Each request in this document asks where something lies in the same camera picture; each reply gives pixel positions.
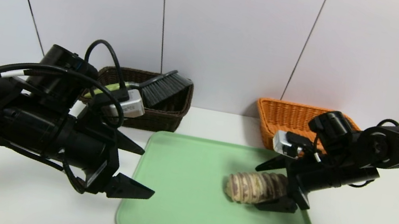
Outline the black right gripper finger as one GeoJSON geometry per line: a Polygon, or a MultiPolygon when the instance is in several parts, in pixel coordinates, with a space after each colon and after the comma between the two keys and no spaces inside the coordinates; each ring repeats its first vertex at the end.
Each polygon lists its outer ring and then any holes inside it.
{"type": "Polygon", "coordinates": [[[262,164],[258,164],[255,167],[256,171],[269,171],[269,170],[278,170],[284,169],[287,167],[287,157],[284,155],[278,155],[276,157],[271,158],[270,160],[264,161],[262,164]]]}
{"type": "Polygon", "coordinates": [[[289,197],[288,195],[281,196],[277,199],[266,201],[266,202],[260,202],[254,204],[254,206],[258,210],[262,211],[273,211],[273,212],[280,212],[280,213],[295,213],[297,211],[298,206],[296,202],[293,200],[293,198],[289,197]]]}

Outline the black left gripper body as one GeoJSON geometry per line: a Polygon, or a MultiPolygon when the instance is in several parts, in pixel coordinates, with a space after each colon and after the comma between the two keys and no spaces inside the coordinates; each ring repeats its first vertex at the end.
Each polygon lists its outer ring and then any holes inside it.
{"type": "Polygon", "coordinates": [[[77,192],[97,194],[105,190],[119,166],[117,133],[106,118],[89,109],[78,118],[64,113],[42,155],[61,162],[62,172],[77,192]]]}

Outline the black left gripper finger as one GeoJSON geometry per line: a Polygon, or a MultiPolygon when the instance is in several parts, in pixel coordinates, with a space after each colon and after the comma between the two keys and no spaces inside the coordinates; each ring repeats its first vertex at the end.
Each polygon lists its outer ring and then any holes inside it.
{"type": "Polygon", "coordinates": [[[107,185],[107,198],[117,199],[150,199],[155,191],[145,185],[119,173],[117,176],[111,177],[107,185]]]}
{"type": "Polygon", "coordinates": [[[144,155],[145,150],[140,147],[136,142],[124,135],[119,130],[116,130],[116,146],[119,150],[125,150],[134,154],[144,155]]]}

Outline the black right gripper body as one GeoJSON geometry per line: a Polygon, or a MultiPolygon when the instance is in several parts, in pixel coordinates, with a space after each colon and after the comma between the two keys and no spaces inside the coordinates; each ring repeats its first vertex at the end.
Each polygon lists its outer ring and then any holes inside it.
{"type": "Polygon", "coordinates": [[[288,178],[287,195],[300,210],[310,210],[309,193],[342,186],[335,169],[322,163],[287,160],[285,168],[288,178]]]}

